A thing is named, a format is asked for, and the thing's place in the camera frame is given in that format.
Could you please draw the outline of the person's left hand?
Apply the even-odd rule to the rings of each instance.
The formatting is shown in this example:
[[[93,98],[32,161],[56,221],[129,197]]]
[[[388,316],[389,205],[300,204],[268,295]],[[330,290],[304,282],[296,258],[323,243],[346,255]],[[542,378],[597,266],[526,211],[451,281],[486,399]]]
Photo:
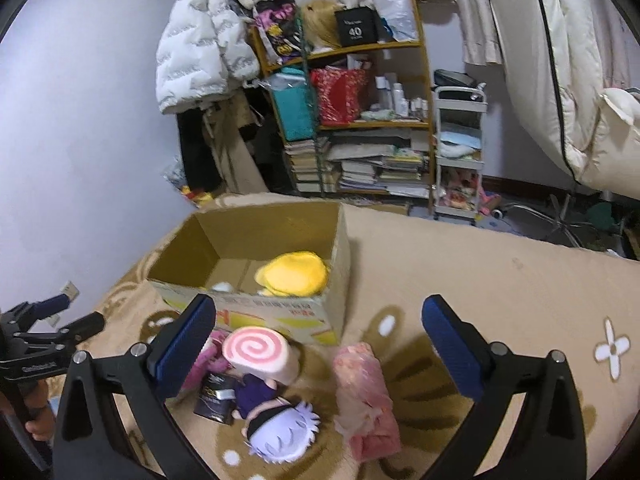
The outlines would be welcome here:
[[[49,388],[44,380],[37,382],[24,397],[32,419],[26,422],[25,428],[35,441],[50,441],[55,432],[55,416],[49,404]]]

